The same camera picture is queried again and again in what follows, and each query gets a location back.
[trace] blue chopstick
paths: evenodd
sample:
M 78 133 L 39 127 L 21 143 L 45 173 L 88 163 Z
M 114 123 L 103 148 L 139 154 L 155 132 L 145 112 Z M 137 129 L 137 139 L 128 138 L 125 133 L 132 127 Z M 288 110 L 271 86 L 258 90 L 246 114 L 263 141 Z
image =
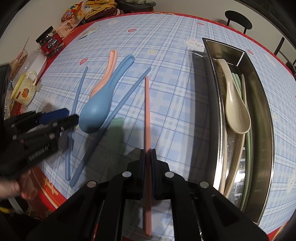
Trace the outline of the blue chopstick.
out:
M 78 89 L 77 89 L 77 92 L 76 92 L 76 95 L 75 95 L 74 103 L 73 103 L 73 106 L 72 106 L 71 115 L 75 114 L 75 112 L 76 112 L 76 108 L 77 108 L 77 104 L 78 104 L 78 99 L 79 99 L 80 91 L 81 91 L 81 88 L 82 88 L 82 85 L 83 85 L 83 81 L 84 81 L 84 78 L 86 76 L 86 73 L 87 73 L 87 70 L 88 69 L 89 68 L 86 66 L 85 67 L 85 70 L 84 70 L 84 72 L 82 74 L 82 77 L 80 79 L 80 83 L 79 83 L 79 86 L 78 86 Z M 73 128 L 71 128 L 71 130 L 68 133 L 68 149 L 66 150 L 65 179 L 67 181 L 70 181 L 70 179 L 71 179 L 70 158 L 71 158 L 72 134 L 73 134 Z
M 97 135 L 95 136 L 95 139 L 91 143 L 89 149 L 85 153 L 84 157 L 82 158 L 81 162 L 79 163 L 78 168 L 76 169 L 74 176 L 72 180 L 70 181 L 70 187 L 74 187 L 84 169 L 86 166 L 88 160 L 90 159 L 92 153 L 96 149 L 96 146 L 98 145 L 99 141 L 101 140 L 102 136 L 104 135 L 105 131 L 108 129 L 111 121 L 114 119 L 114 117 L 118 114 L 119 110 L 122 108 L 122 106 L 125 104 L 127 99 L 131 96 L 131 94 L 135 91 L 135 89 L 139 86 L 139 84 L 142 82 L 142 80 L 146 77 L 146 75 L 150 72 L 151 67 L 149 67 L 144 74 L 137 80 L 137 82 L 131 87 L 131 89 L 126 93 L 126 95 L 122 98 L 122 100 L 119 102 L 119 104 L 116 106 L 114 111 L 111 113 L 111 115 L 108 117 L 108 119 L 105 121 L 105 123 L 102 125 L 102 127 L 97 131 Z

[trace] glass jar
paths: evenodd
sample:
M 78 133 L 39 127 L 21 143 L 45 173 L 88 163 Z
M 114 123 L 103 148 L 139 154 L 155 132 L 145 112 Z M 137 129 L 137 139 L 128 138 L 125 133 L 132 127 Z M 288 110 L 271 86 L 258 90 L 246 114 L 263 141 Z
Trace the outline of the glass jar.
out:
M 65 44 L 56 30 L 50 26 L 43 34 L 36 39 L 41 50 L 44 52 L 45 56 L 52 58 L 58 52 L 60 52 Z

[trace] wall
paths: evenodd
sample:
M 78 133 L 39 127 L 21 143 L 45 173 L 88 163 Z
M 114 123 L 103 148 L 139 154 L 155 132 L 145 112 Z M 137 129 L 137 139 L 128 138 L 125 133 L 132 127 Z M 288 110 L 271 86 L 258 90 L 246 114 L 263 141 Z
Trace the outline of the wall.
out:
M 261 43 L 271 52 L 276 50 L 282 34 L 265 18 L 234 0 L 187 0 L 180 2 L 179 0 L 155 0 L 155 11 L 159 12 L 177 12 L 189 15 L 195 15 L 202 18 L 217 21 L 219 19 L 227 21 L 224 12 L 233 10 L 245 15 L 253 25 L 251 30 L 247 30 L 247 35 Z M 230 22 L 231 26 L 243 32 L 244 28 L 237 23 Z M 296 50 L 292 45 L 285 40 L 281 51 L 283 54 L 293 62 L 296 58 Z M 286 63 L 281 54 L 278 57 Z
M 7 63 L 22 51 L 28 37 L 26 50 L 38 48 L 36 39 L 48 27 L 57 27 L 64 12 L 77 0 L 31 0 L 13 18 L 0 38 L 0 64 Z

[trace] human hand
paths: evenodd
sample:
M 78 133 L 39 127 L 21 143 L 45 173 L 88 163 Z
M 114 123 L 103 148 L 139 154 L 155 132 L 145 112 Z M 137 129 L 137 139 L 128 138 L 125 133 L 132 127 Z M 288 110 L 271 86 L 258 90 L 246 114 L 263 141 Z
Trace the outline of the human hand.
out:
M 37 195 L 37 188 L 30 177 L 31 170 L 22 174 L 17 180 L 0 180 L 0 199 L 20 195 L 23 199 L 33 200 Z

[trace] snack bag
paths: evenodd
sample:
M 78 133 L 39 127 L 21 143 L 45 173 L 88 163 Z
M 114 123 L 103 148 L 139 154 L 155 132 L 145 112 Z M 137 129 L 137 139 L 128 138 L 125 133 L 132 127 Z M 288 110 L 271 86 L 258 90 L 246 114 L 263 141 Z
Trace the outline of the snack bag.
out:
M 73 18 L 75 13 L 78 12 L 79 9 L 81 8 L 82 3 L 83 3 L 83 1 L 80 2 L 79 4 L 75 4 L 75 5 L 72 5 L 71 7 L 69 7 L 67 9 L 67 11 L 64 13 L 64 15 L 62 16 L 61 21 L 64 22 L 64 21 L 67 21 L 67 20 Z
M 82 5 L 78 11 L 68 20 L 62 22 L 57 27 L 57 33 L 60 35 L 61 38 L 66 37 L 81 21 L 84 19 L 85 15 L 91 8 L 85 8 L 85 0 L 81 2 Z

